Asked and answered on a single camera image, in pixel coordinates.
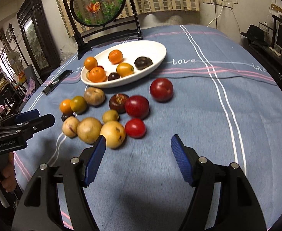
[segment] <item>metal bolt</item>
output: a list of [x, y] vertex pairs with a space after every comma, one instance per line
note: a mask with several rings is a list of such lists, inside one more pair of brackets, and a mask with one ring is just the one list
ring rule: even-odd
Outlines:
[[70, 161], [71, 161], [72, 164], [77, 164], [80, 160], [79, 160], [78, 157], [74, 157]]
[[234, 169], [237, 169], [237, 168], [239, 168], [239, 165], [235, 162], [232, 162], [231, 167], [233, 167]]
[[205, 157], [199, 157], [200, 163], [207, 163], [207, 159]]
[[39, 166], [39, 168], [40, 168], [41, 170], [45, 170], [47, 167], [48, 167], [48, 165], [45, 164], [45, 163], [43, 163], [43, 164], [41, 164], [41, 165]]

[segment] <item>dark purple fruit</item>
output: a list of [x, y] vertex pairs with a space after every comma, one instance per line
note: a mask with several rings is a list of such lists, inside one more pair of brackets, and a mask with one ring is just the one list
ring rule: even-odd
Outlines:
[[62, 121], [64, 122], [68, 117], [71, 117], [71, 116], [73, 116], [73, 112], [71, 112], [71, 114], [67, 114], [67, 115], [62, 114]]
[[113, 81], [113, 80], [116, 80], [116, 79], [119, 79], [120, 78], [120, 75], [118, 73], [111, 73], [109, 74], [108, 76], [108, 81]]
[[116, 110], [119, 114], [123, 114], [126, 112], [125, 110], [125, 102], [129, 96], [125, 94], [116, 94], [111, 97], [109, 100], [109, 107], [110, 109]]
[[153, 64], [153, 61], [148, 58], [148, 57], [138, 57], [135, 61], [134, 61], [134, 65], [136, 66], [136, 68], [138, 70], [143, 70], [149, 66], [151, 66]]

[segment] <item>smartphone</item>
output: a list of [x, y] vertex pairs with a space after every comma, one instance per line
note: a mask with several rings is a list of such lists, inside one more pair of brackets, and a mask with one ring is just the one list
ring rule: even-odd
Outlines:
[[51, 82], [43, 91], [45, 95], [50, 94], [68, 75], [73, 73], [72, 70], [65, 70], [53, 82]]

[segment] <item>black hat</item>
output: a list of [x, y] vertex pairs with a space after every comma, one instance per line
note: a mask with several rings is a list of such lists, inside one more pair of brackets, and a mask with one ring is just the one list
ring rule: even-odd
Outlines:
[[244, 37], [247, 37], [250, 41], [258, 42], [262, 45], [268, 45], [266, 41], [264, 41], [264, 31], [255, 25], [250, 25], [247, 33], [241, 33]]

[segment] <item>blue tablecloth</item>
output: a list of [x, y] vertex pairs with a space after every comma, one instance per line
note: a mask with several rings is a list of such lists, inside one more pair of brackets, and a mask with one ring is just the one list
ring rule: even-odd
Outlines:
[[[271, 227], [282, 213], [282, 92], [245, 49], [218, 30], [186, 25], [150, 28], [143, 33], [144, 39], [165, 45], [163, 63], [135, 83], [104, 89], [106, 103], [77, 116], [101, 120], [109, 109], [109, 98], [119, 92], [145, 96], [151, 106], [144, 121], [146, 136], [127, 138], [118, 150], [107, 149], [94, 183], [85, 189], [98, 227], [105, 231], [178, 230], [193, 189], [184, 182], [172, 154], [174, 134], [213, 163], [238, 162]], [[40, 87], [26, 104], [23, 111], [51, 113], [56, 123], [16, 152], [17, 180], [22, 188], [41, 163], [58, 166], [88, 147], [78, 138], [63, 135], [59, 104], [83, 95], [87, 87], [80, 81], [84, 59], [120, 43], [94, 48], [81, 60], [72, 57], [44, 85], [66, 69], [74, 73], [47, 97]], [[173, 83], [174, 98], [169, 103], [151, 98], [149, 87], [156, 77], [168, 77]], [[122, 115], [120, 122], [125, 125], [129, 119]], [[208, 227], [214, 223], [218, 192], [216, 187]], [[59, 195], [64, 224], [71, 228], [63, 187]]]

